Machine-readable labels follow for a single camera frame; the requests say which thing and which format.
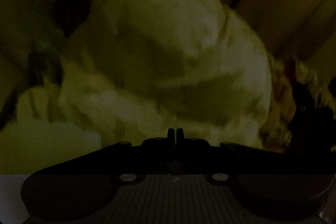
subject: screw head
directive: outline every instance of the screw head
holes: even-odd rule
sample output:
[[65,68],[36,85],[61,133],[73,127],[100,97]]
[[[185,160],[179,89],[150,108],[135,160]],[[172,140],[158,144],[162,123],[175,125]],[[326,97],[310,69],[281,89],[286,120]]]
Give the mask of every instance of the screw head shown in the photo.
[[227,174],[224,174],[224,173],[216,173],[216,174],[212,175],[212,178],[214,180],[217,180],[217,181],[225,181],[229,178],[229,176]]
[[133,181],[137,178],[134,174],[123,174],[120,176],[120,179],[123,181]]

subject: grooved rubber pad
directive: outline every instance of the grooved rubber pad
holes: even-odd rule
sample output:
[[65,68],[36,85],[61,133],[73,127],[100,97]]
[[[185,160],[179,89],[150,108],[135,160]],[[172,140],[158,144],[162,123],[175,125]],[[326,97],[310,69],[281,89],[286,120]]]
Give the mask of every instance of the grooved rubber pad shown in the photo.
[[[25,224],[48,224],[32,217]],[[242,207],[226,186],[212,186],[203,175],[147,175],[137,185],[122,186],[114,199],[91,216],[62,224],[266,224]],[[320,224],[318,217],[296,224]]]

